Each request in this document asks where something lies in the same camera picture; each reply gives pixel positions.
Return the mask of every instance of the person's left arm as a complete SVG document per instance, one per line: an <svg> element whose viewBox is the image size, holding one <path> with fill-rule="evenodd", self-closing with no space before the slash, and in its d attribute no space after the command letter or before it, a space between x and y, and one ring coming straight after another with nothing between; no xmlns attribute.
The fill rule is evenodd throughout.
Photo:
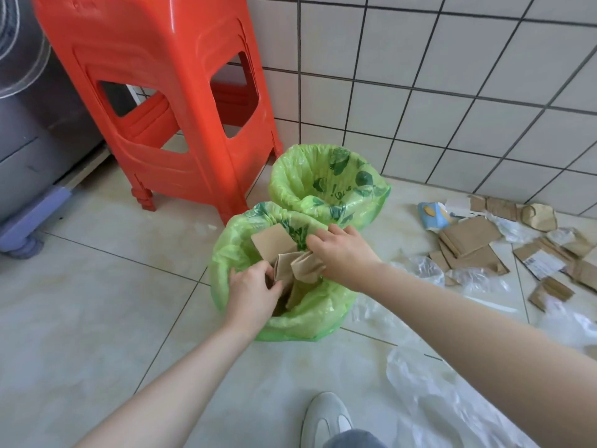
<svg viewBox="0 0 597 448"><path fill-rule="evenodd" d="M181 447L236 359L271 317L282 283L267 289L261 261L230 274L221 328L91 430L76 448Z"/></svg>

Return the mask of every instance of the hand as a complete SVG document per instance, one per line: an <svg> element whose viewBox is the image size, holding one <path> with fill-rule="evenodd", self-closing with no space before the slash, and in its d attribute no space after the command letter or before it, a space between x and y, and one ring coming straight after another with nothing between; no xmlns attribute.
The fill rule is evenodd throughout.
<svg viewBox="0 0 597 448"><path fill-rule="evenodd" d="M346 229L330 225L307 237L307 246L325 264L322 275L342 286L364 292L372 268L382 264L359 232L352 226Z"/></svg>
<svg viewBox="0 0 597 448"><path fill-rule="evenodd" d="M251 339L272 317L282 294L281 281L267 289L266 275L273 280L273 267L267 261L260 261L239 273L234 269L230 271L230 294L224 325L240 330Z"/></svg>

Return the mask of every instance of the forearm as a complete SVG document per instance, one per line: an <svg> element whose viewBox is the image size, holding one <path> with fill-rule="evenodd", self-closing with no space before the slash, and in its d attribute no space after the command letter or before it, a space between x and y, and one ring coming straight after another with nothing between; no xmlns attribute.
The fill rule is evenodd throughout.
<svg viewBox="0 0 597 448"><path fill-rule="evenodd" d="M597 362L542 332L383 264L365 291L540 446L597 438Z"/></svg>
<svg viewBox="0 0 597 448"><path fill-rule="evenodd" d="M118 408L77 448L183 446L220 382L251 340L235 329L218 330Z"/></svg>

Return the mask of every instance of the tile wall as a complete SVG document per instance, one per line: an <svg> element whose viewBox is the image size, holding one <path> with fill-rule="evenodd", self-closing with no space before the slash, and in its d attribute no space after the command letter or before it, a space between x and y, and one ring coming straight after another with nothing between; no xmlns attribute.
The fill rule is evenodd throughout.
<svg viewBox="0 0 597 448"><path fill-rule="evenodd" d="M247 2L285 146L597 217L597 0Z"/></svg>

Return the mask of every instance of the green plastic bag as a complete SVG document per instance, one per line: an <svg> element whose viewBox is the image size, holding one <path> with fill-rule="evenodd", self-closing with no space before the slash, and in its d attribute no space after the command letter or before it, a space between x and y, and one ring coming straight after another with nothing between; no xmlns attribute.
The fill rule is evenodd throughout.
<svg viewBox="0 0 597 448"><path fill-rule="evenodd" d="M302 251L307 249L307 234L326 228L307 215L282 209L270 201L231 218L215 243L210 264L211 296L220 311L224 311L228 302L230 269L243 271L261 260L251 235L277 223L286 228ZM316 341L338 329L355 298L356 294L344 286L323 279L297 306L272 317L257 339Z"/></svg>
<svg viewBox="0 0 597 448"><path fill-rule="evenodd" d="M391 187L363 157L331 144L298 144L273 164L269 195L281 207L329 225L369 225Z"/></svg>

